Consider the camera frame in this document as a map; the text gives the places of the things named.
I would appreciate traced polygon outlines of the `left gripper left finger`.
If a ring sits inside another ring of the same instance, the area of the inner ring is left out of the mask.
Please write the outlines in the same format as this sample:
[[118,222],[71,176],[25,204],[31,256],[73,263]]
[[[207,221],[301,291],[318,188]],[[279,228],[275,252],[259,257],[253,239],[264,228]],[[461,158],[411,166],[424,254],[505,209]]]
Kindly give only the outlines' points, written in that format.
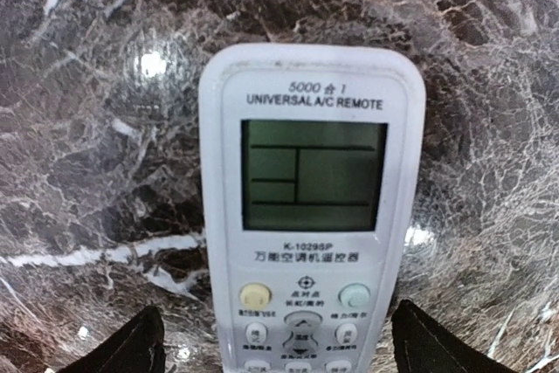
[[101,345],[59,373],[163,373],[164,333],[159,309],[146,306]]

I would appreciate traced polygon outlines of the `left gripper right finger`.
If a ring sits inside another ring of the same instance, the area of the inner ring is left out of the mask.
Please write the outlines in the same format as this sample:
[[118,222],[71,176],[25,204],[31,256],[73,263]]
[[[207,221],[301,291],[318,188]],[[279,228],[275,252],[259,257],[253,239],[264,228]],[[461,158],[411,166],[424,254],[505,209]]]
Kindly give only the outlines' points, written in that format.
[[399,372],[509,372],[507,366],[462,342],[411,300],[399,302],[391,325]]

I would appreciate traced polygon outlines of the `white remote control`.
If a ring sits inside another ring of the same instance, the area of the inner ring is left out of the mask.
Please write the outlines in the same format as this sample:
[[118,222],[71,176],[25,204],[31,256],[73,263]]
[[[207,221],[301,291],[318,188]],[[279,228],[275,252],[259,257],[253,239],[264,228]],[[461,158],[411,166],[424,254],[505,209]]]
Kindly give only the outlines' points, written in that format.
[[411,221],[426,89],[392,50],[250,43],[198,88],[226,372],[364,372]]

